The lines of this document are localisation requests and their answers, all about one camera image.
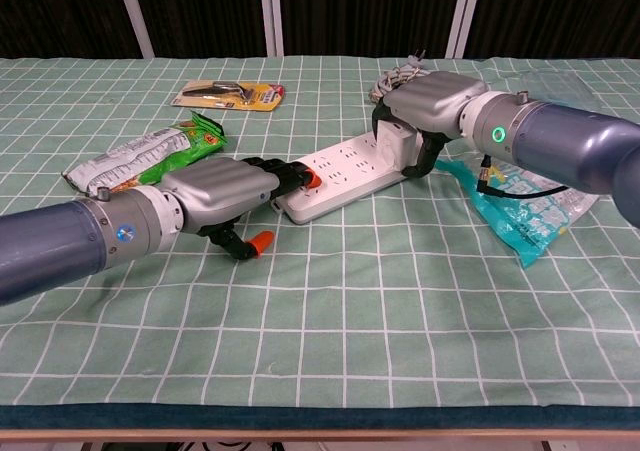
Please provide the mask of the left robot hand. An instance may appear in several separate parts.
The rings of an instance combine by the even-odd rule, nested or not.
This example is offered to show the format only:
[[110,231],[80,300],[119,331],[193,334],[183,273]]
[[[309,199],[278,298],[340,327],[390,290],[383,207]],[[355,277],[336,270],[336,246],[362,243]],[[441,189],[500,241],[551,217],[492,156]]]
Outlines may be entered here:
[[217,157],[165,174],[159,188],[179,201],[184,233],[207,237],[231,257],[247,260],[259,257],[274,233],[263,231],[245,241],[235,232],[235,223],[264,203],[321,184],[321,178],[299,161]]

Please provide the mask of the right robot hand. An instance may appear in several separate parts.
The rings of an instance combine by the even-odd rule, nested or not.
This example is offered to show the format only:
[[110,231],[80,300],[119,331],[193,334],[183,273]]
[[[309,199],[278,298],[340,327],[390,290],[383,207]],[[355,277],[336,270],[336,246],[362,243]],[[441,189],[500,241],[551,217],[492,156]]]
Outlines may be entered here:
[[382,96],[372,113],[373,135],[384,123],[415,131],[422,139],[412,146],[417,156],[399,166],[406,178],[429,174],[445,145],[462,137],[464,108],[489,91],[481,80],[447,71],[434,71],[397,86]]

